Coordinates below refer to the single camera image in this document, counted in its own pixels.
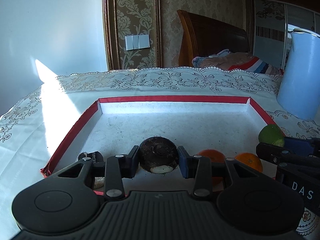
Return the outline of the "dark water chestnut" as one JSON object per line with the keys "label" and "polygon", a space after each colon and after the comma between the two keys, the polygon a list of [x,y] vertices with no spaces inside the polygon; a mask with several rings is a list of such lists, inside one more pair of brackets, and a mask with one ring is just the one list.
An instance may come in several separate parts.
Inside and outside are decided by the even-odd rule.
{"label": "dark water chestnut", "polygon": [[139,146],[138,159],[142,169],[164,174],[173,171],[179,162],[175,144],[164,137],[150,137]]}

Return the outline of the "green cucumber piece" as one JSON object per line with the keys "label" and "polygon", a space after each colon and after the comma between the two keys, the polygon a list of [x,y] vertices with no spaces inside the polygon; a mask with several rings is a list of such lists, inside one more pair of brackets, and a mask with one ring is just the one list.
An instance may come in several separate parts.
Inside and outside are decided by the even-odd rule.
{"label": "green cucumber piece", "polygon": [[265,126],[258,135],[259,142],[284,147],[285,140],[281,129],[275,124]]}

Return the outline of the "left orange tangerine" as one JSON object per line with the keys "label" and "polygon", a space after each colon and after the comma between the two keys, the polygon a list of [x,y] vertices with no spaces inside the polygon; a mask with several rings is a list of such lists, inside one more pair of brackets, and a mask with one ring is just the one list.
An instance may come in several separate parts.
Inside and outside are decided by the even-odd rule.
{"label": "left orange tangerine", "polygon": [[223,153],[214,149],[202,150],[197,155],[209,158],[212,163],[224,163],[226,158]]}

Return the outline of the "orange tangerine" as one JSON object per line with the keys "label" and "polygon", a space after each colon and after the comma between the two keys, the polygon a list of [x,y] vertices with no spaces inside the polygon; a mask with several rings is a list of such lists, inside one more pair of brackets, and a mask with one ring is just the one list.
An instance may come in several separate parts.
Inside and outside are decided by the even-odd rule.
{"label": "orange tangerine", "polygon": [[202,150],[197,155],[209,158],[212,163],[224,163],[226,158],[223,153],[214,149]]}
{"label": "orange tangerine", "polygon": [[235,159],[258,172],[263,172],[263,165],[261,160],[253,153],[239,153],[235,156]]}

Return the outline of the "right orange tangerine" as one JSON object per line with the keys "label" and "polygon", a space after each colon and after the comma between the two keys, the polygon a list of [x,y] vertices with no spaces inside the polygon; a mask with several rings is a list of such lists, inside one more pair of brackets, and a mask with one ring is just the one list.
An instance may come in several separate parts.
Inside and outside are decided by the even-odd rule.
{"label": "right orange tangerine", "polygon": [[263,165],[261,160],[253,153],[239,153],[235,156],[235,159],[258,172],[263,172]]}

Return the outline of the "red shallow box tray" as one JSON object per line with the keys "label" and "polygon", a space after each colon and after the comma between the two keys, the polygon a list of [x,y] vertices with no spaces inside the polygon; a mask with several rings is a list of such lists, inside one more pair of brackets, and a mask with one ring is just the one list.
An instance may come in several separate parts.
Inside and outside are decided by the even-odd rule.
{"label": "red shallow box tray", "polygon": [[128,154],[150,137],[164,137],[190,155],[214,149],[227,157],[254,153],[272,118],[250,97],[158,95],[99,98],[82,113],[42,169],[47,177],[81,152]]}

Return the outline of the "light blue electric kettle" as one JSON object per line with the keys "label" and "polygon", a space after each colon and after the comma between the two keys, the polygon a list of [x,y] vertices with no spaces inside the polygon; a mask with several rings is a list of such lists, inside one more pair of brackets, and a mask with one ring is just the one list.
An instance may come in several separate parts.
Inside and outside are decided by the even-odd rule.
{"label": "light blue electric kettle", "polygon": [[303,28],[291,31],[291,49],[277,102],[297,118],[311,121],[319,108],[319,34]]}

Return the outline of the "striped pillow bedding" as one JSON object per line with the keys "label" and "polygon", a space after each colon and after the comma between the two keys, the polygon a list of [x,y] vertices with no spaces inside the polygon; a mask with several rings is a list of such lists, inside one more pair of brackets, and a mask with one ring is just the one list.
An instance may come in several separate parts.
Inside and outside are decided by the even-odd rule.
{"label": "striped pillow bedding", "polygon": [[195,68],[206,68],[214,66],[226,71],[235,69],[244,70],[258,74],[283,75],[284,71],[266,63],[251,53],[236,52],[232,53],[228,49],[222,50],[218,54],[208,57],[195,57],[192,60]]}

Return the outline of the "sliding wardrobe door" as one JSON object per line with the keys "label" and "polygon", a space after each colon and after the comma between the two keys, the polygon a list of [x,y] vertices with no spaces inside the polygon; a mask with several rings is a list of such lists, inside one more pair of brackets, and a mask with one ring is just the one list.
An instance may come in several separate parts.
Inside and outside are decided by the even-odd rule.
{"label": "sliding wardrobe door", "polygon": [[295,28],[319,33],[319,13],[273,0],[254,0],[253,54],[285,69]]}

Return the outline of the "gold framed wallpaper panel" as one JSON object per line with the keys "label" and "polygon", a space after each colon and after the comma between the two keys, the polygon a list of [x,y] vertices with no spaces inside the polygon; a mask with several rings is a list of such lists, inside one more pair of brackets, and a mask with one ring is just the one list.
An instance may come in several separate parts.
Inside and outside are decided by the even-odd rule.
{"label": "gold framed wallpaper panel", "polygon": [[[103,0],[108,70],[163,65],[160,0]],[[150,47],[127,50],[125,37],[148,35]]]}

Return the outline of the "white wall light switch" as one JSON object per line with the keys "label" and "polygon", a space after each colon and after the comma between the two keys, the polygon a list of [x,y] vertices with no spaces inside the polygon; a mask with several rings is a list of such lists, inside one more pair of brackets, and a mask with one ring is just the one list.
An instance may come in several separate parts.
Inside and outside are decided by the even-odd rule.
{"label": "white wall light switch", "polygon": [[135,50],[135,49],[145,49],[150,48],[150,38],[149,35],[129,35],[125,36],[125,49]]}

